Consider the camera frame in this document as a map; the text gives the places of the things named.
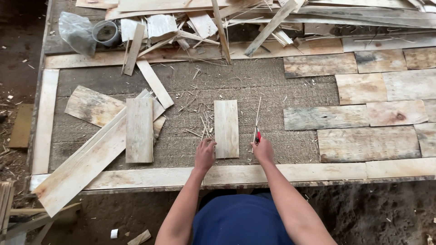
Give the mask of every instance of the dirt floor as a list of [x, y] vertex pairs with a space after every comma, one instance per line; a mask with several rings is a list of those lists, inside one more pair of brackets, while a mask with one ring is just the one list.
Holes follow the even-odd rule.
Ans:
[[[17, 103], [33, 103], [46, 5], [43, 0], [0, 0], [0, 144], [7, 146]], [[33, 207], [21, 195], [26, 152], [0, 155], [1, 180], [17, 180], [14, 207]], [[436, 236], [436, 181], [298, 188], [338, 244], [424, 245]], [[83, 211], [72, 226], [54, 226], [43, 244], [126, 244], [145, 229], [153, 239], [177, 192], [79, 196]], [[112, 229], [119, 238], [110, 239]]]

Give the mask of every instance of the hand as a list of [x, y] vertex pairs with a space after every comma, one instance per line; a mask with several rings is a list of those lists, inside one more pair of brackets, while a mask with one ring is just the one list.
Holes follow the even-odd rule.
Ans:
[[198, 169], [203, 174], [206, 174], [207, 171], [209, 171], [215, 163], [214, 145], [216, 144], [215, 141], [212, 141], [212, 138], [206, 138], [200, 141], [197, 146], [197, 154], [195, 155], [194, 169]]
[[261, 165], [274, 164], [273, 145], [269, 140], [262, 137], [257, 145], [251, 142], [251, 146], [253, 147], [254, 156]]

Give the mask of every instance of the plastic bag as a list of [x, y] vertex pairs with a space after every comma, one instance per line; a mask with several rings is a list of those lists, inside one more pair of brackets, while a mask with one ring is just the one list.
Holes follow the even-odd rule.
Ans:
[[62, 12], [59, 18], [59, 34], [74, 51], [93, 56], [97, 41], [92, 38], [92, 24], [88, 18]]

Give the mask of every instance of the left hand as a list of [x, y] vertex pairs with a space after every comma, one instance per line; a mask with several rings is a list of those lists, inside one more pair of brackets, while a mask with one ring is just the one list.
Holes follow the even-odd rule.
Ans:
[[216, 144], [217, 143], [215, 141], [212, 141], [212, 138], [206, 138], [200, 141], [200, 143], [197, 146], [197, 154], [195, 156], [194, 169], [198, 169], [204, 174], [206, 174], [207, 171], [209, 171], [209, 169], [215, 163], [214, 146]]

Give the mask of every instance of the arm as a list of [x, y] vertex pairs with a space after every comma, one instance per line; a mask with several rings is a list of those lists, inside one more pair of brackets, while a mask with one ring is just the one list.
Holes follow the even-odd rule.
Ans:
[[211, 138], [204, 139], [197, 146], [195, 167], [163, 221], [157, 233], [155, 245], [185, 245], [188, 243], [197, 209], [198, 192], [204, 176], [215, 162], [214, 145], [216, 142], [211, 141]]
[[335, 245], [321, 219], [312, 206], [291, 185], [274, 164], [271, 142], [262, 138], [253, 146], [256, 159], [262, 165], [268, 179], [271, 195], [286, 232], [296, 245]]

